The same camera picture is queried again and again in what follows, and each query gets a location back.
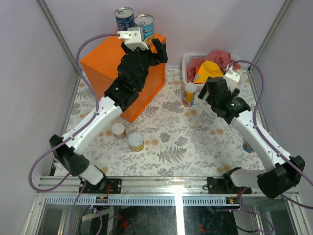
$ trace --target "floral tablecloth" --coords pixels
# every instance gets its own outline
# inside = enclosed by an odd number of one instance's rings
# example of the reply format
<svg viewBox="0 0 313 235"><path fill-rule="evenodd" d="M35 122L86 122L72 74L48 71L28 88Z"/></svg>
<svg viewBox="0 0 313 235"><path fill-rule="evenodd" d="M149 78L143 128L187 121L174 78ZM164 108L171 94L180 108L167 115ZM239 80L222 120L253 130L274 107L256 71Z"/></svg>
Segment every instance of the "floral tablecloth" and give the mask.
<svg viewBox="0 0 313 235"><path fill-rule="evenodd" d="M183 106L181 83L181 71L168 70L165 86L133 124L120 117L111 122L123 123L127 134L142 133L142 151L133 152L127 138L115 138L108 125L84 156L108 176L221 176L236 166L262 169L258 156L243 150L239 133L218 118L205 101L196 97L192 107ZM239 89L240 97L253 108L255 99L245 74ZM94 106L91 92L81 81L67 129L76 126ZM66 174L56 163L54 175Z"/></svg>

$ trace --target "can lid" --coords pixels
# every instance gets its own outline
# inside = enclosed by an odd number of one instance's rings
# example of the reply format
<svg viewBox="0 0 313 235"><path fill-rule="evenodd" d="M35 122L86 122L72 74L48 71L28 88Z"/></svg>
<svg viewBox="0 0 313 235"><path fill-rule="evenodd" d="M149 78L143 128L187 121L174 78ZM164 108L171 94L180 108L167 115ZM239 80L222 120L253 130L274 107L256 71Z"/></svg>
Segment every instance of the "can lid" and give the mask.
<svg viewBox="0 0 313 235"><path fill-rule="evenodd" d="M115 16L121 19L132 16L133 14L134 14L134 11L130 7L127 7L127 6L118 8L115 11Z"/></svg>
<svg viewBox="0 0 313 235"><path fill-rule="evenodd" d="M134 19L134 22L139 26L147 26L153 23L153 17L148 14L141 14Z"/></svg>
<svg viewBox="0 0 313 235"><path fill-rule="evenodd" d="M120 135L125 131L125 126L122 123L115 123L112 125L112 132L115 135Z"/></svg>
<svg viewBox="0 0 313 235"><path fill-rule="evenodd" d="M186 85L185 85L185 90L189 93L193 93L193 92L196 92L197 91L197 85L192 83L192 82L188 82Z"/></svg>
<svg viewBox="0 0 313 235"><path fill-rule="evenodd" d="M133 147L139 147L143 143L143 135L138 132L133 132L128 136L128 144Z"/></svg>

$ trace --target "yellow cloth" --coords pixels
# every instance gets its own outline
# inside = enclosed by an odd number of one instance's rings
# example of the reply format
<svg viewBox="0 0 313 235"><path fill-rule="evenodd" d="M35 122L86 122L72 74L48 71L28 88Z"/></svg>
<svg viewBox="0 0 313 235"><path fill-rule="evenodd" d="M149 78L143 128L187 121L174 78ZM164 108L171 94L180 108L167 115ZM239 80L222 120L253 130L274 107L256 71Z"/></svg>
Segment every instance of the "yellow cloth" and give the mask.
<svg viewBox="0 0 313 235"><path fill-rule="evenodd" d="M212 61L206 60L201 65L198 73L195 76L193 83L203 84L207 81L208 77L223 77L220 67Z"/></svg>

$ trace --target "blue can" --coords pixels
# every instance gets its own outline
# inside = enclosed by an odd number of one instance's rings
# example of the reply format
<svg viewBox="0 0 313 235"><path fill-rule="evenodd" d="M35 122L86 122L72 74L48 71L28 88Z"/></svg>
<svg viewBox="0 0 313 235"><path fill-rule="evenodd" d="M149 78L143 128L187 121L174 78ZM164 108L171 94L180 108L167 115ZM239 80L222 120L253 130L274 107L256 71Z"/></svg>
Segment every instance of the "blue can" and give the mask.
<svg viewBox="0 0 313 235"><path fill-rule="evenodd" d="M151 46L153 44L152 39L155 38L155 26L153 17L148 14L141 14L135 18L134 23L136 26L142 28L143 41L148 46Z"/></svg>
<svg viewBox="0 0 313 235"><path fill-rule="evenodd" d="M115 17L118 31L127 31L128 28L134 27L134 11L130 7L116 9Z"/></svg>

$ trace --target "orange box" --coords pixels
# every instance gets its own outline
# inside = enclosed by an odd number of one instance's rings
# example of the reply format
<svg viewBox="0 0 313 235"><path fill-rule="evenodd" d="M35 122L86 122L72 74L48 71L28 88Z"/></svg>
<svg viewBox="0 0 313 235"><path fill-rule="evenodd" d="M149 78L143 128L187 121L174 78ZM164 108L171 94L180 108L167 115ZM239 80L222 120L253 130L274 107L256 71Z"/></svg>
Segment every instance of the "orange box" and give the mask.
<svg viewBox="0 0 313 235"><path fill-rule="evenodd" d="M166 42L166 37L162 35L155 34L155 38L158 38L162 43ZM123 55L125 55L121 47L122 42L123 39L118 39L115 36L108 37L81 60L83 69L98 99L103 96L104 92L117 78L117 66L121 63ZM151 50L156 52L154 46L151 47ZM145 87L142 92L139 92L139 98L121 114L121 117L133 123L164 84L165 64L150 67Z"/></svg>

